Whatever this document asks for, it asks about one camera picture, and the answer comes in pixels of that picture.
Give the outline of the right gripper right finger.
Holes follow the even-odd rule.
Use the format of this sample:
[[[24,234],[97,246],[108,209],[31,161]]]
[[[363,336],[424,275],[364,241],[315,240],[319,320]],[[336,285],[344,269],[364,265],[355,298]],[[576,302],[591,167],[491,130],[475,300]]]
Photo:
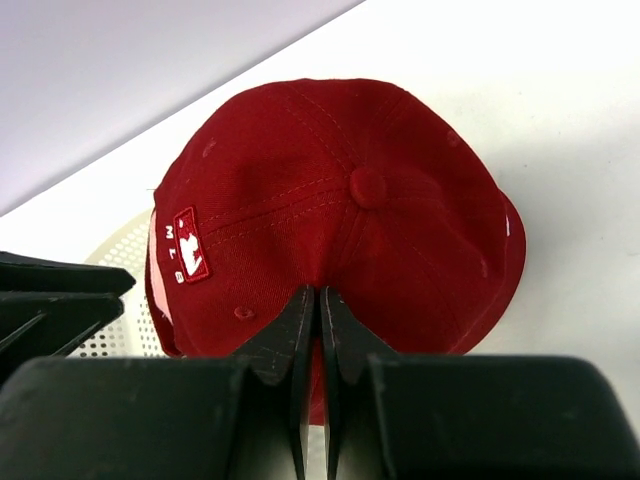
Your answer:
[[[331,479],[635,479],[605,377],[571,357],[409,355],[324,289]]]

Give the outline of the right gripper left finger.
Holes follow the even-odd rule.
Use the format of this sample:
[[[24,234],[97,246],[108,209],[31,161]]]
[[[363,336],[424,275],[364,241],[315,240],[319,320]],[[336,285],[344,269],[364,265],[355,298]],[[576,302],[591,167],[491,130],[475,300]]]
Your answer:
[[[5,479],[301,479],[314,291],[218,359],[37,359],[1,391]]]

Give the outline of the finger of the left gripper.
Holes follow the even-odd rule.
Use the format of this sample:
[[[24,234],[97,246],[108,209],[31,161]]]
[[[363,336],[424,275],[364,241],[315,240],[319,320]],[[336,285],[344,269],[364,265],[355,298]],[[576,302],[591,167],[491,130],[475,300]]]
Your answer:
[[[123,312],[107,280],[125,270],[93,269],[1,253],[1,378],[38,357],[67,356]]]

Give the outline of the pink baseball cap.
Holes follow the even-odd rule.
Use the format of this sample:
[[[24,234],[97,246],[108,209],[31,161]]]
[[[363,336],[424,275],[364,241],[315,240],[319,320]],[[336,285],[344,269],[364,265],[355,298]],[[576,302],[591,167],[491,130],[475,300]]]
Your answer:
[[[149,235],[148,235],[148,258],[146,273],[146,297],[150,308],[154,308],[156,318],[161,318],[170,326],[173,325],[164,279],[159,266],[157,257],[157,235],[156,235],[156,211],[153,210],[150,217]]]

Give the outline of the red cap with strap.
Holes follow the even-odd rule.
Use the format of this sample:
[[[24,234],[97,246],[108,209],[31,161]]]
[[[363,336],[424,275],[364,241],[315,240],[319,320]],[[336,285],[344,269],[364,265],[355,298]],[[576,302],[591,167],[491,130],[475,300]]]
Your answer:
[[[402,353],[463,354],[495,327],[526,258],[521,218],[456,131],[372,79],[237,94],[155,189],[175,358],[223,357],[301,286],[336,289]]]

